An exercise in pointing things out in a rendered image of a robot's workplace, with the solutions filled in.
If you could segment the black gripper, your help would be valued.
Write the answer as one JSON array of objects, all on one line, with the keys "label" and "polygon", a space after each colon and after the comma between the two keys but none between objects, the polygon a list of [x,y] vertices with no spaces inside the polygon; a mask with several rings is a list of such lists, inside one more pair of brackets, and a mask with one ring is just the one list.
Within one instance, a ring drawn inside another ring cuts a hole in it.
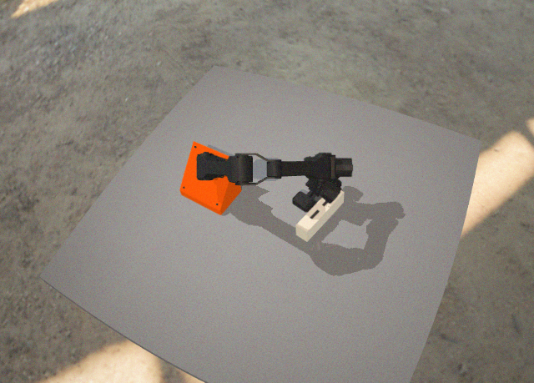
[{"label": "black gripper", "polygon": [[309,187],[310,192],[308,194],[305,194],[300,191],[292,199],[293,205],[308,213],[317,203],[315,202],[315,191],[317,190],[317,187],[324,184],[325,182],[326,181],[315,181],[315,179],[309,179],[309,181],[305,185]]}]

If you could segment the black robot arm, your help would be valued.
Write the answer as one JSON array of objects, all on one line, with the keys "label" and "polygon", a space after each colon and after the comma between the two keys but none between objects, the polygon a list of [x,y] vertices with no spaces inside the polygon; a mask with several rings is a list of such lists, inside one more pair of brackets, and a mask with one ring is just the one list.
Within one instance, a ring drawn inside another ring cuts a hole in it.
[{"label": "black robot arm", "polygon": [[[267,161],[267,176],[257,183],[253,182],[253,156]],[[328,156],[328,157],[327,157]],[[225,161],[226,160],[226,161]],[[208,181],[223,178],[235,185],[257,185],[267,179],[281,179],[284,176],[306,176],[315,181],[326,181],[317,187],[315,196],[323,198],[328,204],[333,203],[341,191],[341,181],[336,177],[351,177],[352,159],[336,159],[335,155],[317,153],[305,157],[305,161],[281,161],[266,159],[257,153],[235,153],[235,156],[222,158],[209,152],[198,154],[197,180]],[[334,181],[333,181],[334,180]]]}]

